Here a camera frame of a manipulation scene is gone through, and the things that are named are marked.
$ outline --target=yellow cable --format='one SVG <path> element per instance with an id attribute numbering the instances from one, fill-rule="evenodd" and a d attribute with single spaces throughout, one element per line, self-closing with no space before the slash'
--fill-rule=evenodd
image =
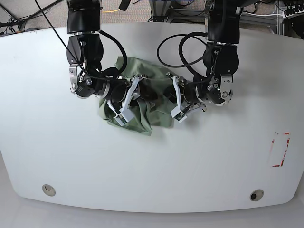
<path id="1" fill-rule="evenodd" d="M 120 11 L 120 9 L 116 9 L 116 10 L 112 10 L 112 11 L 101 11 L 102 13 L 114 13 L 114 12 L 117 12 L 117 11 Z"/>

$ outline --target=metal frame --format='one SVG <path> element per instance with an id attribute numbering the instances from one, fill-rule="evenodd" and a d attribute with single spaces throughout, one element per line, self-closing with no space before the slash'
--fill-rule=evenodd
<path id="1" fill-rule="evenodd" d="M 196 9 L 177 9 L 171 4 L 173 1 L 154 1 L 150 0 L 151 12 L 153 16 L 153 22 L 172 22 L 174 19 L 194 19 L 205 21 L 204 11 Z M 279 13 L 280 9 L 274 4 L 274 12 Z M 259 17 L 255 15 L 242 14 L 240 18 L 241 23 L 263 25 L 270 27 L 273 33 L 284 35 L 284 19 L 280 16 L 273 17 Z"/>

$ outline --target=table surface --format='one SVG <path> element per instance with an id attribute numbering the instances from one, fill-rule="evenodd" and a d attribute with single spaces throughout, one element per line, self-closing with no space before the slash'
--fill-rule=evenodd
<path id="1" fill-rule="evenodd" d="M 159 64 L 156 48 L 166 37 L 204 31 L 201 25 L 106 24 L 128 56 Z M 65 28 L 58 29 L 68 41 Z M 179 64 L 180 39 L 161 56 Z M 18 195 L 92 209 L 136 212 L 204 212 L 269 206 L 294 196 L 304 170 L 303 41 L 242 30 L 234 97 L 208 106 L 172 129 L 151 137 L 106 124 L 98 100 L 69 91 L 66 51 L 51 30 L 1 38 L 0 149 Z M 103 68 L 119 50 L 106 38 Z M 205 47 L 186 43 L 185 57 Z M 195 68 L 205 72 L 203 63 Z M 186 69 L 174 69 L 191 78 Z M 290 138 L 288 153 L 281 162 Z M 56 196 L 49 197 L 42 185 Z M 262 189 L 259 202 L 250 194 Z"/>

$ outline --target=green cloth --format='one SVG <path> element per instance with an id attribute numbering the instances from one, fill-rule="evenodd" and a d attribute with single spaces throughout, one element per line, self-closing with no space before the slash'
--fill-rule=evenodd
<path id="1" fill-rule="evenodd" d="M 118 57 L 116 67 L 119 69 L 122 64 L 123 58 Z M 123 71 L 122 76 L 132 78 L 134 75 L 147 75 L 148 78 L 143 79 L 142 83 L 151 87 L 158 94 L 158 99 L 152 103 L 138 98 L 136 100 L 138 106 L 130 108 L 135 118 L 122 128 L 150 136 L 152 133 L 151 126 L 172 127 L 173 118 L 171 117 L 170 111 L 176 105 L 163 95 L 164 90 L 173 84 L 172 80 L 166 76 L 168 72 L 172 73 L 164 67 L 151 64 L 147 61 L 131 57 L 128 58 L 128 65 Z M 101 99 L 99 102 L 98 114 L 106 120 L 108 124 L 121 127 L 114 119 L 115 114 L 104 99 Z"/>

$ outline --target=circular hole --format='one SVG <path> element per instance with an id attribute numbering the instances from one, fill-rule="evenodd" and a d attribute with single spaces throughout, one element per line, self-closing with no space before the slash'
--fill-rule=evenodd
<path id="1" fill-rule="evenodd" d="M 257 202 L 264 196 L 264 191 L 261 189 L 255 190 L 250 194 L 250 200 L 253 202 Z"/>
<path id="2" fill-rule="evenodd" d="M 42 190 L 48 196 L 55 196 L 56 194 L 55 189 L 48 184 L 42 185 Z"/>

